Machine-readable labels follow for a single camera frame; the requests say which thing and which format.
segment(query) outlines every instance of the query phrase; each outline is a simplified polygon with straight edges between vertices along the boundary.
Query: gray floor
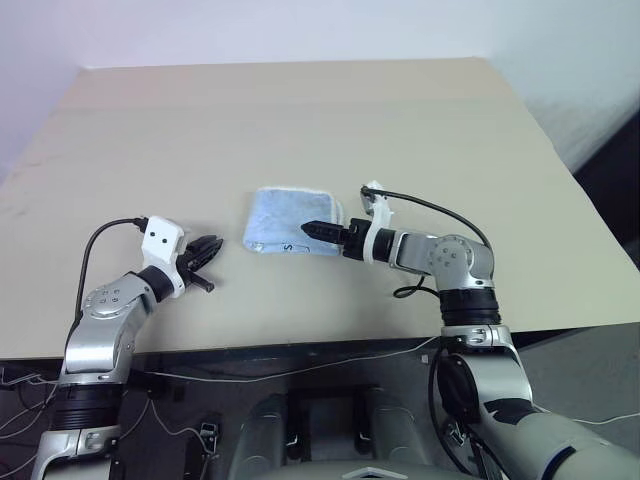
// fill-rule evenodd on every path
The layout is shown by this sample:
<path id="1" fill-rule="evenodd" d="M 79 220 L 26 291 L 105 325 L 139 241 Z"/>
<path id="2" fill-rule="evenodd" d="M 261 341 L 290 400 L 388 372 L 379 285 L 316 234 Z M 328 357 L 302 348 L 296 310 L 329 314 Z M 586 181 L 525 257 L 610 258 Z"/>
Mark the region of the gray floor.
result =
<path id="1" fill-rule="evenodd" d="M 602 420 L 640 410 L 639 351 L 640 325 L 636 323 L 588 329 L 524 349 L 521 355 L 533 386 L 536 403 L 573 418 Z M 271 367 L 277 371 L 282 365 L 274 364 Z M 164 399 L 157 406 L 168 426 L 176 430 L 196 425 L 206 411 L 223 414 L 224 436 L 219 446 L 221 455 L 213 462 L 209 476 L 223 479 L 242 420 L 250 408 L 269 393 L 285 392 L 288 388 L 296 387 L 377 383 L 402 398 L 405 405 L 414 412 L 436 463 L 450 466 L 437 446 L 428 422 L 425 399 L 427 368 L 420 362 L 418 354 L 407 354 L 257 384 L 188 383 L 184 401 L 175 403 L 171 399 Z M 202 375 L 202 372 L 191 373 Z M 40 398 L 41 393 L 35 391 L 36 388 L 33 387 L 34 391 L 28 392 L 29 399 Z M 132 392 L 127 396 L 122 415 L 125 428 L 138 416 L 144 401 L 145 397 L 141 393 Z M 20 411 L 15 395 L 10 393 L 3 392 L 0 395 L 0 407 L 2 419 Z M 39 429 L 34 428 L 12 440 L 35 444 L 39 431 L 45 425 L 46 420 L 41 420 L 37 424 Z M 640 454 L 640 418 L 590 428 L 612 442 Z M 354 450 L 348 450 L 349 440 L 340 438 L 331 425 L 325 425 L 325 430 L 331 433 L 331 441 L 321 443 L 314 449 L 315 458 L 336 455 L 337 452 L 341 458 L 357 455 Z M 166 435 L 149 413 L 135 433 L 121 445 L 121 453 L 128 466 L 127 478 L 182 478 L 186 441 L 185 436 Z M 344 446 L 344 449 L 337 449 L 338 445 Z M 0 445 L 0 460 L 16 466 L 29 458 L 33 451 L 24 447 Z M 15 478 L 28 478 L 27 473 L 28 469 Z"/>

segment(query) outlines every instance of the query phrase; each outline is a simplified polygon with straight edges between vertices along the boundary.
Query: beige table top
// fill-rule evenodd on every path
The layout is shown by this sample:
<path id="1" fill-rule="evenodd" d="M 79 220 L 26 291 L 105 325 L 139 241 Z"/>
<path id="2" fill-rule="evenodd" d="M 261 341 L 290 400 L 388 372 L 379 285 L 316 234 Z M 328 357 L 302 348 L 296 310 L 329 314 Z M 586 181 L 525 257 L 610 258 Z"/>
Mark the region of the beige table top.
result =
<path id="1" fill-rule="evenodd" d="M 328 190 L 349 218 L 372 179 L 486 232 L 513 331 L 639 320 L 638 272 L 482 60 L 112 69 L 80 74 L 0 190 L 0 356 L 62 354 L 88 236 L 140 214 L 226 242 L 203 272 L 214 293 L 163 304 L 138 351 L 437 335 L 434 298 L 390 295 L 411 275 L 241 244 L 258 187 Z M 392 208 L 395 226 L 473 237 Z M 136 270 L 140 242 L 130 227 L 105 233 L 87 287 Z"/>

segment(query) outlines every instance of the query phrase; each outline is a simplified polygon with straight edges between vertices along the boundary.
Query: folded towel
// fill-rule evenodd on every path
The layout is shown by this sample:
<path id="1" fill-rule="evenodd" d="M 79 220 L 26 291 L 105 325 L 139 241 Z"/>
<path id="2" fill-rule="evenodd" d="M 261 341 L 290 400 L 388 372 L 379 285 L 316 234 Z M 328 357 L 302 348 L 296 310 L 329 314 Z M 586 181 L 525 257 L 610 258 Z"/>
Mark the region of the folded towel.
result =
<path id="1" fill-rule="evenodd" d="M 327 192 L 265 187 L 254 196 L 242 243 L 258 253 L 339 255 L 340 247 L 309 238 L 300 228 L 311 220 L 343 221 L 342 206 Z"/>

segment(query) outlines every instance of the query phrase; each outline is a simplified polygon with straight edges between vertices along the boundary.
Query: white wall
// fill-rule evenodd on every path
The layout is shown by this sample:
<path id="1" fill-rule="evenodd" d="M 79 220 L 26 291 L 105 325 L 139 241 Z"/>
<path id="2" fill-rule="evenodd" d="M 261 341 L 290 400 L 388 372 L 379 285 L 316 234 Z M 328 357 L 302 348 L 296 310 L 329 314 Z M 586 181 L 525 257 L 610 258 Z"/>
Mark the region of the white wall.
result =
<path id="1" fill-rule="evenodd" d="M 0 0 L 0 181 L 79 67 L 481 56 L 575 170 L 638 107 L 640 0 Z"/>

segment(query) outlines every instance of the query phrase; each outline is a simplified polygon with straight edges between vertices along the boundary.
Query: white cable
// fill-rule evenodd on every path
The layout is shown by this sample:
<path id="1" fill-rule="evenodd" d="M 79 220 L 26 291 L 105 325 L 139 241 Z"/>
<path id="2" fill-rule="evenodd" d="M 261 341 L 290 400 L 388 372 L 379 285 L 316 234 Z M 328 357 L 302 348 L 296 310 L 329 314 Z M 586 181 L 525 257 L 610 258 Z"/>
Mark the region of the white cable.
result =
<path id="1" fill-rule="evenodd" d="M 47 397 L 47 400 L 46 400 L 47 402 L 48 402 L 49 400 L 51 400 L 51 397 L 52 397 L 52 396 L 53 396 L 53 394 L 55 393 L 56 388 L 57 388 L 57 387 L 53 387 L 53 390 L 51 391 L 51 393 L 50 393 L 50 394 L 49 394 L 49 396 Z M 43 401 L 41 401 L 41 402 L 38 402 L 38 403 L 36 403 L 33 407 L 31 407 L 31 408 L 32 408 L 31 410 L 28 410 L 28 409 L 26 409 L 26 408 L 25 408 L 23 411 L 21 411 L 20 413 L 18 413 L 18 414 L 17 414 L 17 415 L 15 415 L 14 417 L 11 417 L 11 418 L 10 418 L 9 420 L 7 420 L 7 421 L 6 421 L 2 426 L 0 426 L 0 431 L 4 430 L 6 427 L 8 427 L 9 425 L 11 425 L 13 422 L 15 422 L 18 418 L 20 418 L 20 417 L 21 417 L 21 416 L 23 416 L 24 414 L 29 413 L 29 412 L 32 412 L 32 411 L 33 411 L 33 408 L 35 408 L 35 407 L 39 407 L 40 405 L 44 404 L 44 402 L 45 402 L 44 400 L 43 400 Z M 18 435 L 19 433 L 22 433 L 24 430 L 26 430 L 26 428 L 31 427 L 31 426 L 32 426 L 32 425 L 33 425 L 33 424 L 38 420 L 38 418 L 40 418 L 40 415 L 41 415 L 41 414 L 42 414 L 42 411 L 40 411 L 40 412 L 38 413 L 38 415 L 36 415 L 36 416 L 34 417 L 34 419 L 31 421 L 31 423 L 30 423 L 27 427 L 25 427 L 24 429 L 22 429 L 22 430 L 20 430 L 20 431 L 18 431 L 18 432 L 10 433 L 9 435 L 0 436 L 0 440 L 5 440 L 5 439 L 7 439 L 7 438 L 11 438 L 11 437 L 14 437 L 14 436 Z"/>
<path id="2" fill-rule="evenodd" d="M 298 373 L 311 372 L 313 370 L 320 370 L 321 368 L 334 367 L 336 365 L 344 365 L 345 363 L 359 362 L 362 360 L 377 360 L 379 358 L 389 358 L 395 357 L 396 355 L 403 355 L 405 353 L 415 352 L 416 350 L 421 349 L 428 343 L 432 342 L 436 338 L 439 337 L 431 337 L 429 340 L 425 340 L 420 345 L 417 345 L 409 350 L 400 350 L 398 352 L 391 353 L 383 353 L 381 355 L 371 355 L 367 357 L 355 357 L 355 358 L 347 358 L 346 360 L 340 360 L 339 362 L 325 363 L 322 365 L 316 365 L 314 367 L 302 368 L 300 370 L 292 370 L 290 372 L 283 373 L 275 373 L 273 375 L 267 375 L 265 377 L 258 378 L 246 378 L 246 379 L 226 379 L 226 378 L 202 378 L 202 377 L 189 377 L 187 375 L 177 375 L 175 373 L 162 373 L 162 372 L 145 372 L 151 375 L 159 375 L 161 377 L 170 377 L 170 378 L 180 378 L 182 380 L 193 380 L 196 382 L 207 382 L 207 383 L 255 383 L 262 382 L 265 380 L 273 380 L 274 378 L 287 377 L 289 375 L 297 375 Z"/>
<path id="3" fill-rule="evenodd" d="M 42 416 L 42 413 L 43 413 L 43 412 L 44 412 L 44 410 L 40 410 L 40 411 L 38 412 L 38 414 L 37 414 L 35 417 L 33 417 L 33 420 L 31 420 L 31 422 L 29 422 L 29 423 L 27 424 L 27 426 L 25 426 L 25 427 L 21 428 L 21 429 L 20 429 L 20 430 L 18 430 L 17 432 L 13 432 L 13 433 L 10 433 L 10 434 L 8 434 L 8 435 L 1 435 L 1 436 L 0 436 L 0 440 L 6 440 L 7 438 L 13 438 L 13 437 L 15 437 L 15 436 L 17 436 L 17 435 L 20 435 L 20 434 L 21 434 L 21 433 L 23 433 L 23 432 L 26 432 L 27 430 L 29 430 L 29 429 L 30 429 L 30 428 L 31 428 L 31 427 L 32 427 L 32 426 L 33 426 L 33 425 L 38 421 L 38 419 Z"/>
<path id="4" fill-rule="evenodd" d="M 196 437 L 198 437 L 198 440 L 200 440 L 200 443 L 202 444 L 202 449 L 208 454 L 208 455 L 214 455 L 215 452 L 212 452 L 211 450 L 209 450 L 207 448 L 207 445 L 204 443 L 204 440 L 202 439 L 202 437 L 200 436 L 200 432 L 198 432 L 195 428 L 191 428 L 191 427 L 185 427 L 181 430 L 178 430 L 177 432 L 172 432 L 171 430 L 169 430 L 169 428 L 165 425 L 165 423 L 162 421 L 162 419 L 160 418 L 160 415 L 158 415 L 158 412 L 156 410 L 156 405 L 155 403 L 153 403 L 153 400 L 151 400 L 151 410 L 153 411 L 153 415 L 156 417 L 156 420 L 158 421 L 158 423 L 160 424 L 160 426 L 162 427 L 162 429 L 167 432 L 167 435 L 171 435 L 172 437 L 176 437 L 178 435 L 182 435 L 183 433 L 187 433 L 187 432 L 191 432 L 193 433 Z"/>
<path id="5" fill-rule="evenodd" d="M 547 410 L 546 408 L 541 407 L 540 405 L 535 405 L 535 406 L 545 413 L 554 413 L 555 415 L 558 415 L 557 413 L 552 412 L 551 410 Z M 600 420 L 600 421 L 582 420 L 581 418 L 571 418 L 570 420 L 578 423 L 586 423 L 588 425 L 606 425 L 608 423 L 617 422 L 618 420 L 624 420 L 626 418 L 633 418 L 633 417 L 640 417 L 640 412 L 630 413 L 628 415 L 618 415 L 617 417 L 611 417 L 611 418 L 607 418 L 606 420 Z"/>
<path id="6" fill-rule="evenodd" d="M 632 418 L 632 417 L 640 417 L 640 412 L 630 413 L 629 415 L 618 415 L 617 417 L 608 418 L 607 420 L 602 420 L 600 422 L 597 422 L 597 421 L 594 422 L 591 420 L 581 420 L 579 418 L 572 418 L 571 420 L 573 420 L 574 422 L 586 423 L 588 425 L 606 425 L 608 423 L 613 423 L 613 422 L 617 422 L 618 420 L 624 420 L 625 418 Z"/>
<path id="7" fill-rule="evenodd" d="M 38 454 L 36 453 L 33 457 L 31 457 L 29 460 L 27 460 L 26 462 L 24 462 L 22 465 L 20 465 L 17 468 L 14 468 L 13 470 L 11 470 L 10 472 L 7 473 L 3 473 L 2 475 L 0 475 L 0 479 L 3 478 L 9 478 L 10 476 L 12 476 L 15 473 L 18 473 L 20 470 L 22 470 L 23 468 L 25 468 L 27 465 L 29 465 L 31 462 L 33 462 L 36 457 L 38 456 Z"/>
<path id="8" fill-rule="evenodd" d="M 31 378 L 29 380 L 27 380 L 27 383 L 29 383 L 29 385 L 57 385 L 58 381 L 57 380 L 45 380 L 44 378 L 42 378 L 41 375 L 38 375 L 34 378 Z"/>
<path id="9" fill-rule="evenodd" d="M 2 369 L 2 375 L 0 375 L 0 384 L 3 387 L 11 387 L 12 385 L 17 385 L 19 383 L 22 382 L 27 382 L 29 380 L 31 380 L 32 378 L 37 378 L 40 375 L 38 375 L 37 373 L 30 373 L 29 375 L 25 375 L 24 377 L 20 377 L 20 378 L 15 378 L 13 380 L 11 380 L 10 382 L 5 382 L 4 381 L 4 368 Z"/>
<path id="10" fill-rule="evenodd" d="M 129 428 L 129 430 L 127 430 L 127 432 L 120 437 L 120 440 L 124 440 L 125 438 L 127 438 L 138 427 L 138 425 L 140 424 L 140 422 L 142 421 L 142 419 L 146 415 L 147 410 L 149 410 L 149 404 L 150 403 L 151 403 L 151 399 L 147 398 L 147 402 L 144 404 L 144 408 L 142 409 L 142 412 L 140 413 L 140 416 L 135 421 L 135 423 L 131 426 L 131 428 Z"/>
<path id="11" fill-rule="evenodd" d="M 207 455 L 204 459 L 204 463 L 202 464 L 202 472 L 200 472 L 199 480 L 204 480 L 204 476 L 207 474 L 207 469 L 209 467 L 209 460 L 211 460 L 211 458 L 209 458 L 209 455 Z"/>

